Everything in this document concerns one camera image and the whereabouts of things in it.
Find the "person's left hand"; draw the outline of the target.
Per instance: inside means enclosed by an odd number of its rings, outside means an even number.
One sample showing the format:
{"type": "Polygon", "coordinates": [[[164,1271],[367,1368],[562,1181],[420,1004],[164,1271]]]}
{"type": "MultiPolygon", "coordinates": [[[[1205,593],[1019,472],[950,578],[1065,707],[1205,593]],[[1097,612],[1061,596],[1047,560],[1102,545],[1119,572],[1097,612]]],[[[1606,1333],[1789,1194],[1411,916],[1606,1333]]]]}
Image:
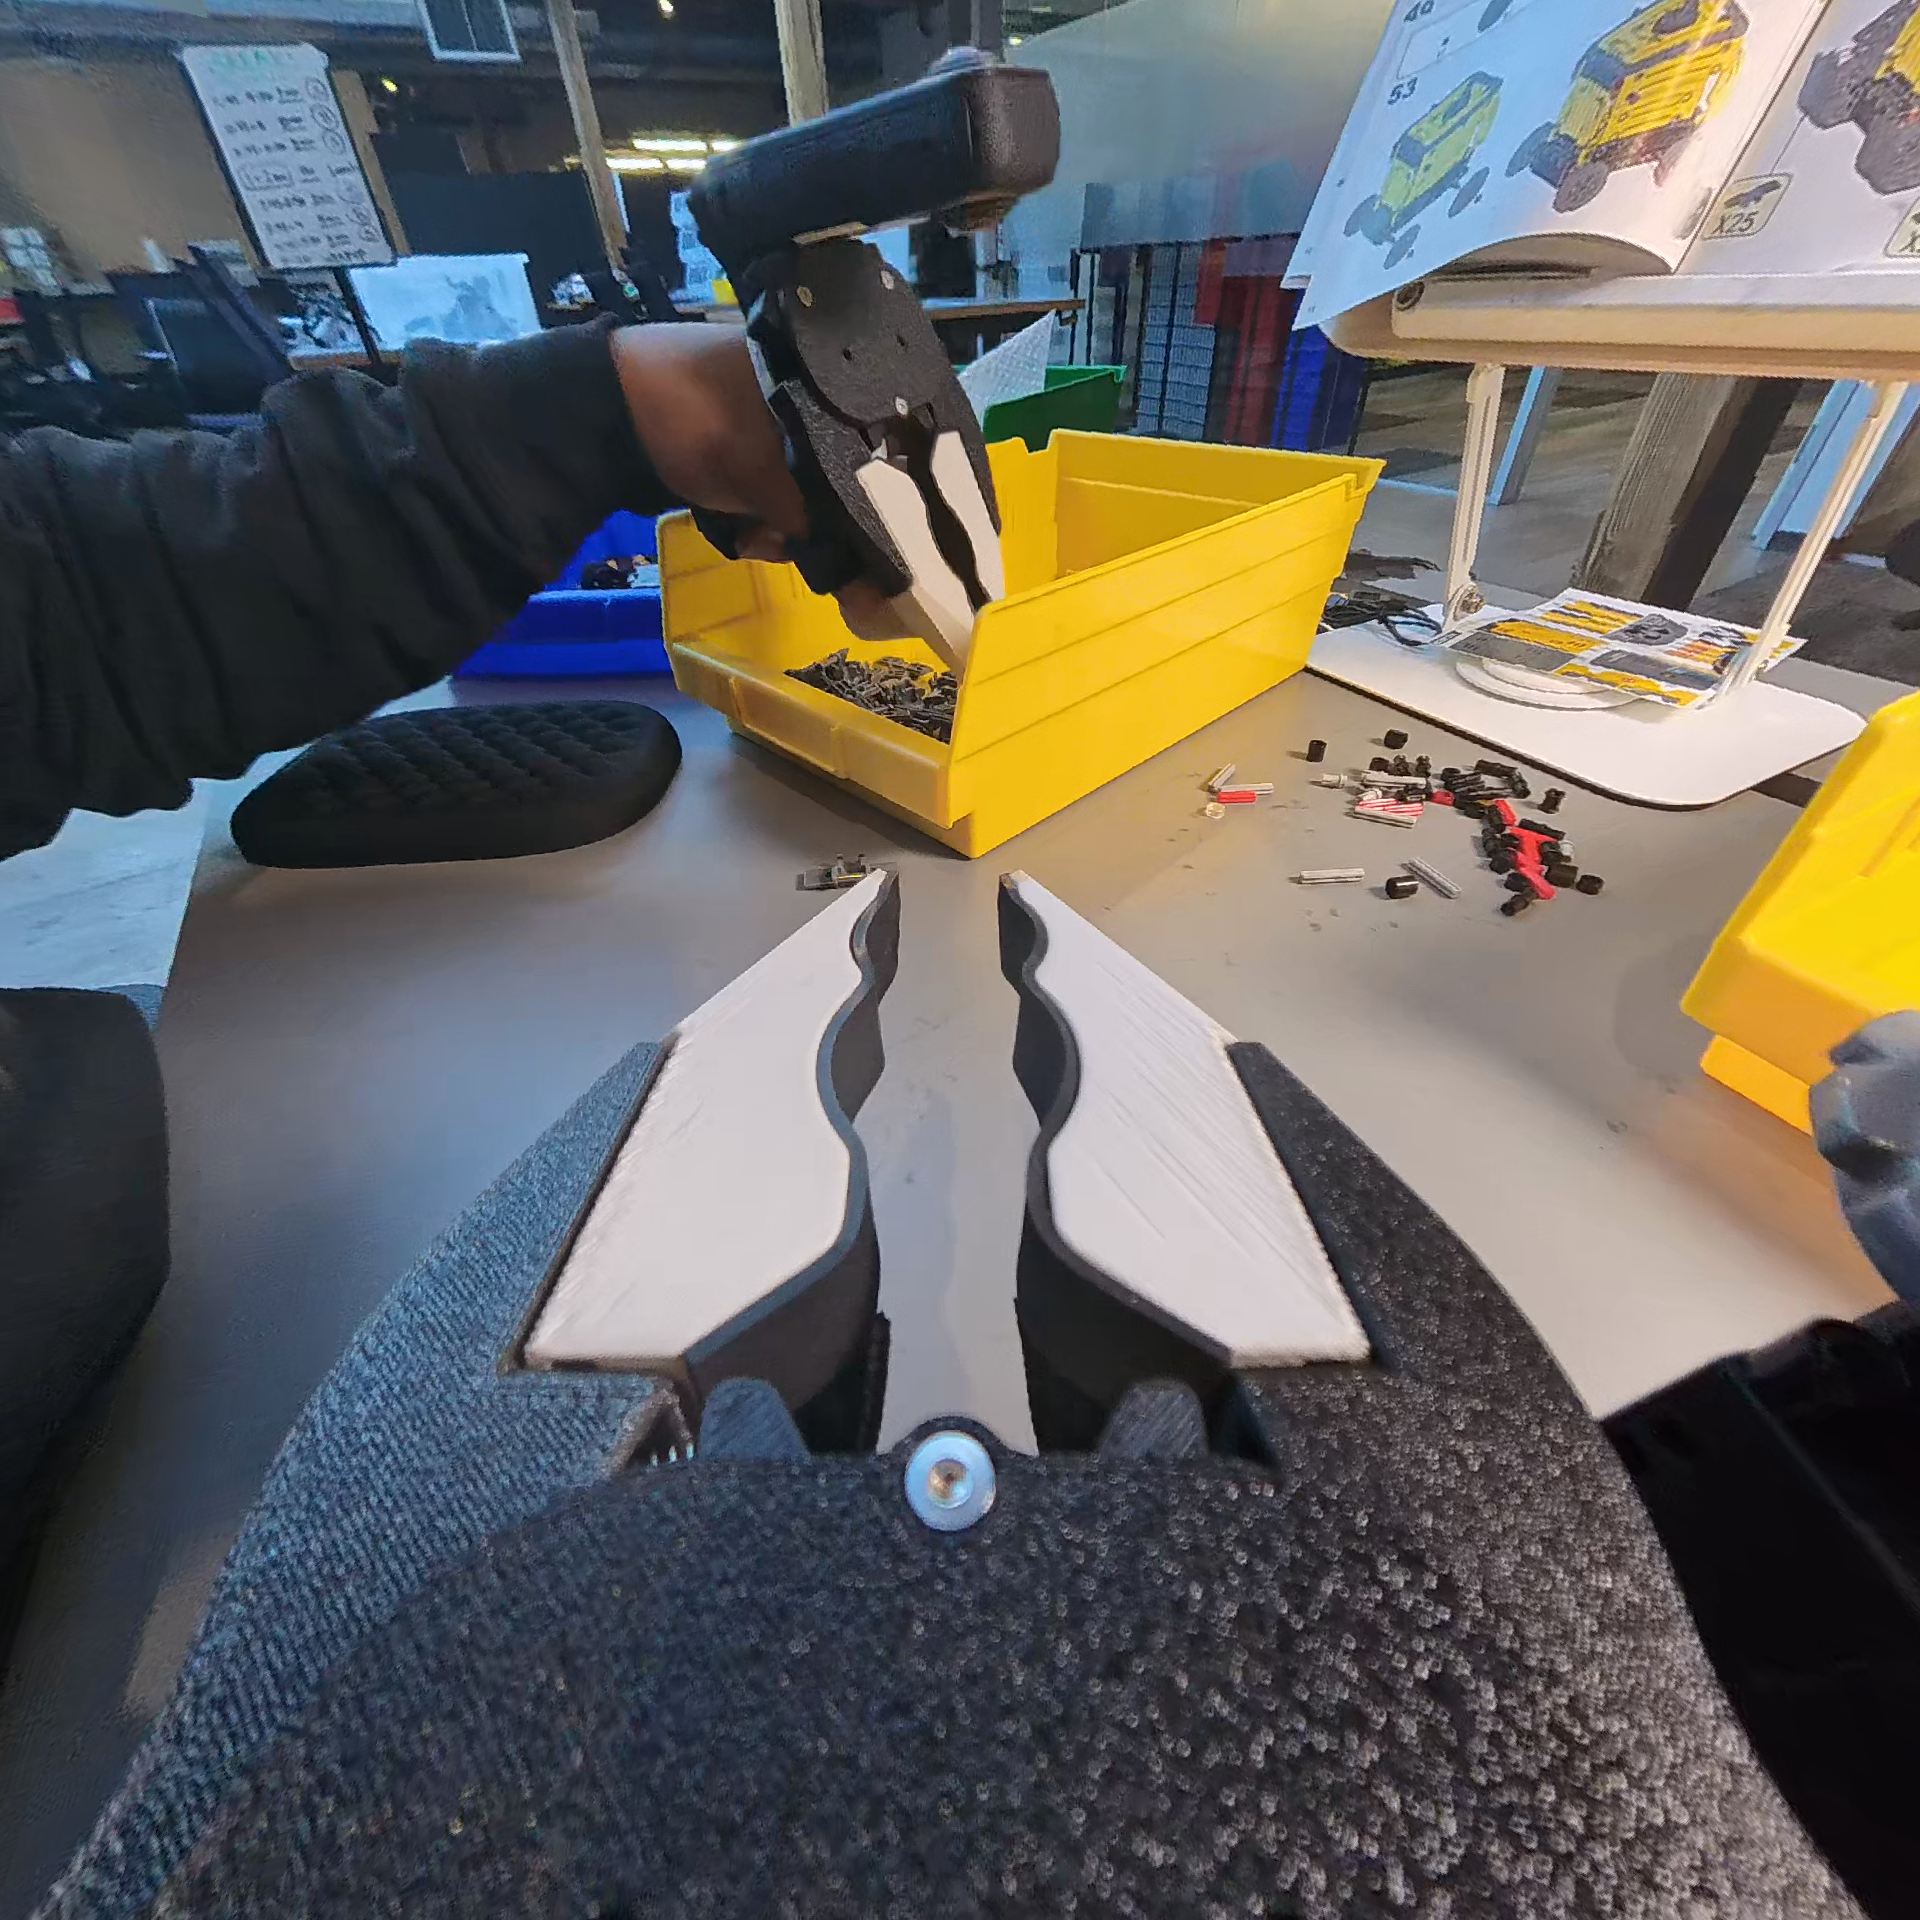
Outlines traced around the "person's left hand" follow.
{"type": "Polygon", "coordinates": [[[749,560],[788,560],[809,533],[783,432],[742,328],[652,323],[609,337],[614,375],[661,485],[735,524],[749,560]]]}

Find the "person's left forearm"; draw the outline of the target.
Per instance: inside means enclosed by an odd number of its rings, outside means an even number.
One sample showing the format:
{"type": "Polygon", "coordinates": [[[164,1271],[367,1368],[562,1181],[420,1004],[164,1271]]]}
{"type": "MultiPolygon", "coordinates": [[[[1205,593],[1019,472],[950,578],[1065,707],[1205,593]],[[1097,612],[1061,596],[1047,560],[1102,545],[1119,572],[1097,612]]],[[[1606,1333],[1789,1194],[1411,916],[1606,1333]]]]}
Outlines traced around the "person's left forearm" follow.
{"type": "Polygon", "coordinates": [[[3,451],[3,855],[441,682],[614,512],[671,503],[622,394],[643,328],[303,372],[221,435],[3,451]]]}

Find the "yellow storage bin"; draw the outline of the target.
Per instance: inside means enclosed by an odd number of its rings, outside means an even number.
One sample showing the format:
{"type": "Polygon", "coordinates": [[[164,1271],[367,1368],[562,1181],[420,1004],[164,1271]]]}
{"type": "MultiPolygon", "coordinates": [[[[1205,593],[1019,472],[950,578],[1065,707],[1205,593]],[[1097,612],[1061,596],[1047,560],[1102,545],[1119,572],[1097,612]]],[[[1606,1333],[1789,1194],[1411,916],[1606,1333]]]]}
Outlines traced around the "yellow storage bin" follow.
{"type": "Polygon", "coordinates": [[[1301,673],[1380,461],[1057,431],[989,447],[1009,594],[975,625],[946,743],[795,679],[865,642],[791,564],[661,517],[675,682],[726,724],[980,857],[1301,673]]]}
{"type": "Polygon", "coordinates": [[[1814,792],[1683,996],[1703,1073],[1809,1133],[1860,1027],[1918,1007],[1918,696],[1882,709],[1814,792]]]}

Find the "bubble wrap sheet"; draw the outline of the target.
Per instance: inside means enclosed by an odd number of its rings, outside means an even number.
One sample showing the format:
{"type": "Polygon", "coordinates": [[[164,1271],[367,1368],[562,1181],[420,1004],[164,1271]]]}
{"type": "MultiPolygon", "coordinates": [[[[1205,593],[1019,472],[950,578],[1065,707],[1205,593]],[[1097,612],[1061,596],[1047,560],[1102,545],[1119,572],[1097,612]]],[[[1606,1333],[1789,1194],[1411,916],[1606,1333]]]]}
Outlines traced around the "bubble wrap sheet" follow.
{"type": "Polygon", "coordinates": [[[958,384],[973,407],[980,431],[989,431],[991,409],[1044,392],[1058,316],[1039,313],[1019,332],[985,351],[973,363],[958,370],[958,384]]]}

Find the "green storage bin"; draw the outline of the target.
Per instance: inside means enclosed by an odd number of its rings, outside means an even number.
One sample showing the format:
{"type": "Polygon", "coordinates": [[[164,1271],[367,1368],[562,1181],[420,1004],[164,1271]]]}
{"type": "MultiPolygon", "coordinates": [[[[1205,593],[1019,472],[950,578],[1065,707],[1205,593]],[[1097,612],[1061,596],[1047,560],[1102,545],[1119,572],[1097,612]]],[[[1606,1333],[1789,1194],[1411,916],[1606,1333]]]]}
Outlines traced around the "green storage bin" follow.
{"type": "Polygon", "coordinates": [[[1039,453],[1061,431],[1110,435],[1117,431],[1124,377],[1124,367],[1049,367],[1037,392],[988,407],[982,442],[1019,442],[1039,453]]]}

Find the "white book stand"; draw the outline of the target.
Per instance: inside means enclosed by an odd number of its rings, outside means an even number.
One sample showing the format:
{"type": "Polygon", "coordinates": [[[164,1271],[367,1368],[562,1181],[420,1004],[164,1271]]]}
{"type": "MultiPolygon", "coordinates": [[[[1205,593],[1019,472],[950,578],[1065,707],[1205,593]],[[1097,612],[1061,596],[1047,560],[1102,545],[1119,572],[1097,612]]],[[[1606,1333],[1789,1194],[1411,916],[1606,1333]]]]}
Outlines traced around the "white book stand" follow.
{"type": "MultiPolygon", "coordinates": [[[[1364,357],[1473,368],[1470,418],[1444,570],[1444,612],[1460,620],[1474,586],[1507,368],[1716,377],[1853,377],[1875,399],[1759,627],[1769,650],[1791,625],[1813,572],[1891,432],[1918,372],[1914,271],[1814,274],[1674,274],[1623,280],[1441,277],[1380,295],[1329,323],[1364,357]]],[[[1623,802],[1703,809],[1796,765],[1842,753],[1865,720],[1775,687],[1746,659],[1709,707],[1539,707],[1515,701],[1484,660],[1452,663],[1378,627],[1333,632],[1308,660],[1331,682],[1441,730],[1623,802]]]]}

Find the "white wall board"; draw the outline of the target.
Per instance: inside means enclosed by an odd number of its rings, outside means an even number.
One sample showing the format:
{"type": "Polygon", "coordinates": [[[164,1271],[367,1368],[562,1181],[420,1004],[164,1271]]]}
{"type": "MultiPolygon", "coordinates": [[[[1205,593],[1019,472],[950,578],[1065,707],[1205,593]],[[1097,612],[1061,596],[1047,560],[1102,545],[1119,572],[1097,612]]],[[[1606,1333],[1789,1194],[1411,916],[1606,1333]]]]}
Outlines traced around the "white wall board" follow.
{"type": "Polygon", "coordinates": [[[221,42],[186,47],[177,59],[268,273],[393,266],[317,47],[221,42]]]}

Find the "pile of grey track links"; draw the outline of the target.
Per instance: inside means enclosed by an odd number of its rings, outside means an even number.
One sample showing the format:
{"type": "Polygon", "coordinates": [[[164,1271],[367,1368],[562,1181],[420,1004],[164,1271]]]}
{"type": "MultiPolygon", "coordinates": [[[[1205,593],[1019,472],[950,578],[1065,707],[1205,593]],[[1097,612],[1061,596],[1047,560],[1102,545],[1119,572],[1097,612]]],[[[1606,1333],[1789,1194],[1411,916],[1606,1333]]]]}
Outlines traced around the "pile of grey track links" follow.
{"type": "Polygon", "coordinates": [[[882,722],[953,741],[958,676],[946,666],[907,657],[858,657],[847,647],[787,669],[791,682],[817,689],[882,722]]]}

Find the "grey desk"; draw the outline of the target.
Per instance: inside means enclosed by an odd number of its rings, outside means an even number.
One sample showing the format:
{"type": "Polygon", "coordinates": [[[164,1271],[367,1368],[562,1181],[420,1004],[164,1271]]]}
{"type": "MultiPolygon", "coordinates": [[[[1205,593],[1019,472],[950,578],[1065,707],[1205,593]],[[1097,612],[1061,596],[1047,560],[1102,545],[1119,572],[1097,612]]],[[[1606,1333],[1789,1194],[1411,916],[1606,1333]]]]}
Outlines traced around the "grey desk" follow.
{"type": "Polygon", "coordinates": [[[174,1274],[79,1441],[4,1682],[4,1915],[28,1915],[174,1692],[282,1437],[353,1333],[612,1068],[797,929],[802,868],[892,860],[900,959],[858,1121],[894,1362],[882,1435],[965,1410],[1026,1443],[1012,1314],[1034,1115],[997,875],[1025,871],[1243,1041],[1413,1187],[1595,1412],[1884,1300],[1795,1129],[1699,1071],[1677,1002],[1799,809],[1567,795],[1598,899],[1501,919],[1473,833],[1350,824],[1299,762],[1380,714],[1299,676],[980,860],[644,687],[684,745],[595,848],[258,871],[243,784],[71,824],[4,868],[4,979],[133,980],[135,857],[177,935],[158,1018],[174,1274]]]}

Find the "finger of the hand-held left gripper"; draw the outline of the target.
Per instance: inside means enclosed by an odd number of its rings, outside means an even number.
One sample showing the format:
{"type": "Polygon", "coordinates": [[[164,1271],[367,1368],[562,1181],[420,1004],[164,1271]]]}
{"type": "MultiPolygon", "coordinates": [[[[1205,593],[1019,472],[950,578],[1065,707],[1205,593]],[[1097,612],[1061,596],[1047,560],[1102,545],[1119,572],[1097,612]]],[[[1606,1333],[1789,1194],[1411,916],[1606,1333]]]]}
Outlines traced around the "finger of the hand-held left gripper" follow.
{"type": "Polygon", "coordinates": [[[949,669],[969,669],[975,620],[989,604],[969,533],[949,535],[958,560],[949,559],[919,483],[889,460],[867,461],[855,480],[905,567],[905,587],[885,594],[898,628],[922,639],[949,669]]]}
{"type": "Polygon", "coordinates": [[[1006,594],[1001,530],[961,432],[929,449],[929,608],[979,612],[1006,594]]]}

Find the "black toy vehicle model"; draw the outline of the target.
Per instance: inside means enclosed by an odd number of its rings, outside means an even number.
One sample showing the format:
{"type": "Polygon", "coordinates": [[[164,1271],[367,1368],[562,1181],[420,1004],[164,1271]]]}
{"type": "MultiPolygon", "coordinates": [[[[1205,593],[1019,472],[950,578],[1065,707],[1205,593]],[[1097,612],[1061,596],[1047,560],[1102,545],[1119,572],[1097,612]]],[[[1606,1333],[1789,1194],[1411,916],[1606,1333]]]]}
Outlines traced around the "black toy vehicle model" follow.
{"type": "Polygon", "coordinates": [[[1831,1051],[1813,1141],[1893,1303],[1606,1418],[1723,1692],[1869,1915],[1918,1915],[1918,1015],[1831,1051]]]}

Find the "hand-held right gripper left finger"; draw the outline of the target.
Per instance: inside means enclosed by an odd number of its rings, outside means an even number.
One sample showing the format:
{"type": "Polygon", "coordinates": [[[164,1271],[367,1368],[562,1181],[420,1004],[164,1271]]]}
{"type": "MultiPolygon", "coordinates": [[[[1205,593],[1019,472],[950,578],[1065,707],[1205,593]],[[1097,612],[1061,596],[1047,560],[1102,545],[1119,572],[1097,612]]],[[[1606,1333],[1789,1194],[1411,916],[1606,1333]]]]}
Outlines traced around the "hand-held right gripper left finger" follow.
{"type": "Polygon", "coordinates": [[[898,925],[874,871],[667,1035],[524,1323],[529,1372],[663,1380],[691,1427],[759,1380],[809,1450],[875,1450],[892,1336],[855,1119],[898,925]]]}

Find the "yellow black sticker sheet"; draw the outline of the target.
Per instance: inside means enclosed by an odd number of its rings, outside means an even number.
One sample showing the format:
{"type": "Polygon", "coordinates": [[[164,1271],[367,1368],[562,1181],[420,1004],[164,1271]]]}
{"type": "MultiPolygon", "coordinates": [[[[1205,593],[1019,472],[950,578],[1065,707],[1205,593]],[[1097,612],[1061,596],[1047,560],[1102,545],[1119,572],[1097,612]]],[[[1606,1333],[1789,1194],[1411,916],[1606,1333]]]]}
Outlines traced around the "yellow black sticker sheet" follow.
{"type": "Polygon", "coordinates": [[[1706,709],[1757,636],[1732,621],[1565,589],[1535,608],[1484,608],[1433,647],[1474,690],[1529,709],[1706,709]]]}

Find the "rough wooden post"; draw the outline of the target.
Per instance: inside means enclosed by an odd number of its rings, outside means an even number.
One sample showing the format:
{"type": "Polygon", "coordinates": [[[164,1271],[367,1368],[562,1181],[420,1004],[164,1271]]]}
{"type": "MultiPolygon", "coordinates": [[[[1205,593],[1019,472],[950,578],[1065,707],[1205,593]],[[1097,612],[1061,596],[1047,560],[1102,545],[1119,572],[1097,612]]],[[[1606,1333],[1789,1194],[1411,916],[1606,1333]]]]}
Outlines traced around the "rough wooden post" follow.
{"type": "Polygon", "coordinates": [[[1686,611],[1801,389],[1799,377],[1657,375],[1570,586],[1686,611]]]}

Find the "toy building instruction booklet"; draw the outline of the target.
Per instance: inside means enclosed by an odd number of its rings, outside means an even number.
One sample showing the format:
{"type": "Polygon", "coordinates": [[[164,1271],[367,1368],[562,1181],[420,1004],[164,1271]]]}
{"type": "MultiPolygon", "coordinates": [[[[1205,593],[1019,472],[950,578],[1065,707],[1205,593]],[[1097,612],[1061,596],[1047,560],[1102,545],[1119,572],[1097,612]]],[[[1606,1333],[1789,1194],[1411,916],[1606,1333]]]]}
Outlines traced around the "toy building instruction booklet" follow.
{"type": "Polygon", "coordinates": [[[1915,3],[1399,5],[1287,284],[1914,277],[1915,197],[1915,3]]]}

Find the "scatter of black red pins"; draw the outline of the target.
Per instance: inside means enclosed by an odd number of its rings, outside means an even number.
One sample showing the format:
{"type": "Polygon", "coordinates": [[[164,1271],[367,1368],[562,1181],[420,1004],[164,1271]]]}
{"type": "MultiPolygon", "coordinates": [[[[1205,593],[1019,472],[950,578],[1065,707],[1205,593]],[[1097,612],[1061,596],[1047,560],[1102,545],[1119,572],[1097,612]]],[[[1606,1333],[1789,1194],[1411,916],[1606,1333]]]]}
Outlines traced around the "scatter of black red pins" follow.
{"type": "Polygon", "coordinates": [[[1556,824],[1565,792],[1539,784],[1515,762],[1493,756],[1444,760],[1425,753],[1403,728],[1385,728],[1358,760],[1338,760],[1333,743],[1313,736],[1299,753],[1303,789],[1333,801],[1345,825],[1375,839],[1374,864],[1301,866],[1297,889],[1366,891],[1388,904],[1462,899],[1462,885],[1426,848],[1443,827],[1465,833],[1473,860],[1500,891],[1498,914],[1524,916],[1561,897],[1601,899],[1606,879],[1578,857],[1556,824]]]}

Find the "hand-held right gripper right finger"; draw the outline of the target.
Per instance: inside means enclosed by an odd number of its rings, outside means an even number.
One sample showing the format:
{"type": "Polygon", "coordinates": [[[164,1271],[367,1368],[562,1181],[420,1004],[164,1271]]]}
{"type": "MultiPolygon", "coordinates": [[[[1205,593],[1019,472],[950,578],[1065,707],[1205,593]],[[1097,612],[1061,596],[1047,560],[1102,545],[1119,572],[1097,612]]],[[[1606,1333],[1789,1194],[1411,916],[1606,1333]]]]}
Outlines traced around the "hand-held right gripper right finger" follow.
{"type": "Polygon", "coordinates": [[[1214,1434],[1241,1378],[1374,1360],[1236,1037],[1029,874],[997,895],[1026,1157],[1015,1323],[1043,1452],[1172,1386],[1214,1434]]]}

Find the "blue storage bin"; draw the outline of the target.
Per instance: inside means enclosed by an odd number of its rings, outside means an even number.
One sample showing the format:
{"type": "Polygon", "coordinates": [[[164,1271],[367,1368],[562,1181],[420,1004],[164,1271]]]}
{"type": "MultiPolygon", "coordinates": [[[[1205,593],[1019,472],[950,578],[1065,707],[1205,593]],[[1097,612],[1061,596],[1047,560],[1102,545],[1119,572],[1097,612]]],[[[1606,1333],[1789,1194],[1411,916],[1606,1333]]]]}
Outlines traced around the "blue storage bin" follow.
{"type": "Polygon", "coordinates": [[[655,554],[655,520],[614,512],[453,679],[667,679],[655,554]]]}

